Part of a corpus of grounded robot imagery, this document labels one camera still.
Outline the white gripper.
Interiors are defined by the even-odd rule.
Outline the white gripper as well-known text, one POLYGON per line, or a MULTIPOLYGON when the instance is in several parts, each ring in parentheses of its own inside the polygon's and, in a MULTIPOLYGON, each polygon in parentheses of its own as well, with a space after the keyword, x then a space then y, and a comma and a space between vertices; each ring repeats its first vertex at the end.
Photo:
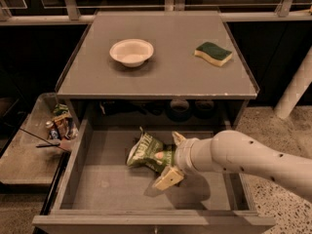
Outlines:
POLYGON ((168 166, 162 171, 153 183, 153 187, 158 190, 166 190, 181 182, 184 179, 184 174, 198 173, 191 159, 192 146, 198 141, 198 138, 186 138, 178 132, 172 132, 172 136, 176 145, 176 167, 168 166))

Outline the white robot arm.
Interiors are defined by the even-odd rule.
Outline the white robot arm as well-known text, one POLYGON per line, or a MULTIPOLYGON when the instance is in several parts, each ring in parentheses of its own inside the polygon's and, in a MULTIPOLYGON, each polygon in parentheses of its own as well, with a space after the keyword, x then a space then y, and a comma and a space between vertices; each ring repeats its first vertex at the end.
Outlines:
POLYGON ((203 172, 240 173, 271 180, 312 202, 312 160, 276 151, 250 136, 226 130, 212 138, 186 138, 173 133, 175 164, 153 186, 165 190, 185 176, 203 172))

